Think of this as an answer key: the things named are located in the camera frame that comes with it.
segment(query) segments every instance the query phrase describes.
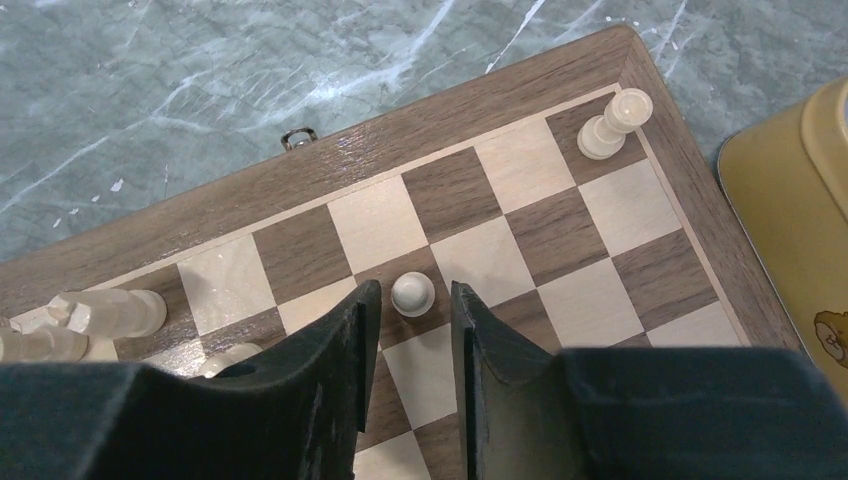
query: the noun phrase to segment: white pawn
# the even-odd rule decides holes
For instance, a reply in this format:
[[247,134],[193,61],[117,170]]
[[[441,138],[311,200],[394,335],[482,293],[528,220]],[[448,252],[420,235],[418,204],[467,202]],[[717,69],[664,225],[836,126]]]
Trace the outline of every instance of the white pawn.
[[592,160],[605,160],[621,150],[627,134],[651,118],[654,103],[638,88],[615,94],[603,115],[592,117],[577,134],[577,147]]
[[91,290],[64,292],[47,304],[45,325],[67,328],[112,340],[145,337],[162,327],[168,309],[165,300],[149,290]]
[[87,348],[87,336],[59,327],[32,333],[0,328],[0,362],[76,362]]
[[427,275],[404,273],[392,286],[392,305],[404,317],[420,317],[436,301],[436,288]]
[[242,360],[247,360],[261,351],[262,347],[253,343],[233,345],[225,352],[209,357],[209,359],[203,362],[203,365],[200,366],[197,374],[203,375],[206,378],[212,378],[221,373],[221,371],[225,368],[231,367]]

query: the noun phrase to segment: wooden chessboard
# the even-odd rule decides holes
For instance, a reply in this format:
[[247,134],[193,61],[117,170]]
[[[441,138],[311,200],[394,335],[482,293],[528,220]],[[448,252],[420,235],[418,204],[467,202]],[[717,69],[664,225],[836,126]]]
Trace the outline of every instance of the wooden chessboard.
[[[580,126],[614,92],[654,115],[609,160]],[[436,285],[415,323],[388,290]],[[268,346],[354,286],[384,287],[362,478],[458,478],[448,286],[469,283],[548,351],[571,345],[770,345],[798,338],[635,32],[615,27],[323,138],[0,266],[26,330],[62,290],[145,288],[151,337],[94,339],[90,360],[193,375]]]

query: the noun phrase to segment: black object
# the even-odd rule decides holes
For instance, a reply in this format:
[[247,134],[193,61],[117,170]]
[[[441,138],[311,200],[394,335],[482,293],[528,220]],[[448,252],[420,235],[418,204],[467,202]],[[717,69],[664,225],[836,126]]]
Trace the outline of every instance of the black object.
[[469,479],[848,479],[848,417],[802,356],[566,349],[552,356],[465,284],[451,293]]
[[353,477],[380,284],[212,379],[143,364],[0,367],[0,477]]

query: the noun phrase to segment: gray marble countertop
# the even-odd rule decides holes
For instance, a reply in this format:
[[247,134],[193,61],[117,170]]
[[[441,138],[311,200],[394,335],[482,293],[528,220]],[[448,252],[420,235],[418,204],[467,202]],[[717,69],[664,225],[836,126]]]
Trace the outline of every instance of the gray marble countertop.
[[845,0],[0,0],[0,261],[616,23],[711,161],[848,72]]

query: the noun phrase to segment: fallen chess piece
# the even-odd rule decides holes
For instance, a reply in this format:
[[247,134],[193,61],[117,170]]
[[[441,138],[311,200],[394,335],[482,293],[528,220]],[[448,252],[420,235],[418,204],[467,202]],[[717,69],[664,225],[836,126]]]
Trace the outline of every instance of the fallen chess piece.
[[42,324],[112,340],[145,337],[162,327],[165,300],[149,290],[63,292],[47,304]]
[[427,313],[436,300],[436,288],[427,275],[409,272],[401,275],[392,286],[392,305],[408,318]]
[[225,368],[233,366],[242,360],[247,360],[261,351],[262,347],[253,343],[233,345],[225,352],[209,357],[209,359],[203,362],[203,365],[200,366],[197,374],[206,378],[212,378],[221,373],[221,371]]
[[87,348],[87,336],[64,328],[21,333],[0,327],[0,362],[76,362]]
[[603,115],[589,119],[577,134],[577,147],[592,160],[605,160],[624,146],[627,134],[651,118],[654,104],[638,88],[625,88],[615,94]]

